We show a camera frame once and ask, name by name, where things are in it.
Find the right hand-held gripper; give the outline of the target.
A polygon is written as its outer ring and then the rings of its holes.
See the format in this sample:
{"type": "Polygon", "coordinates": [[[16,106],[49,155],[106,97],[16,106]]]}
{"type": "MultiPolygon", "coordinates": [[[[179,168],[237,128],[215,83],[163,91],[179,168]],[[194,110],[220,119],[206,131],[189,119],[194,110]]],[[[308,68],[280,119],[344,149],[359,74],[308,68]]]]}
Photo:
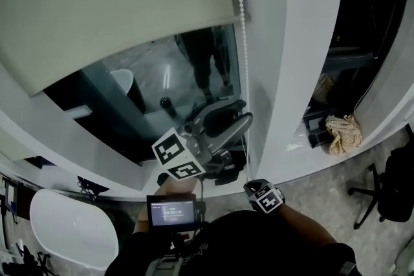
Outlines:
{"type": "Polygon", "coordinates": [[[280,205],[285,203],[283,193],[268,180],[248,181],[244,184],[243,189],[255,211],[272,214],[280,205]]]}

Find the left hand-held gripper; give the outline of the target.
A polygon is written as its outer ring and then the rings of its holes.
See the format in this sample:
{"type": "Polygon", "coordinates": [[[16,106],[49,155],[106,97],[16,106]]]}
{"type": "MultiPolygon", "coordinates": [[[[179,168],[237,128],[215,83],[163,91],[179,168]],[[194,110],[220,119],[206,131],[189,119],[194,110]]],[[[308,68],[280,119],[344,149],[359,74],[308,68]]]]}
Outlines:
{"type": "Polygon", "coordinates": [[[178,180],[203,178],[225,185],[241,172],[242,136],[253,122],[252,113],[237,116],[246,102],[220,100],[196,108],[178,128],[172,127],[153,145],[157,162],[178,180]]]}

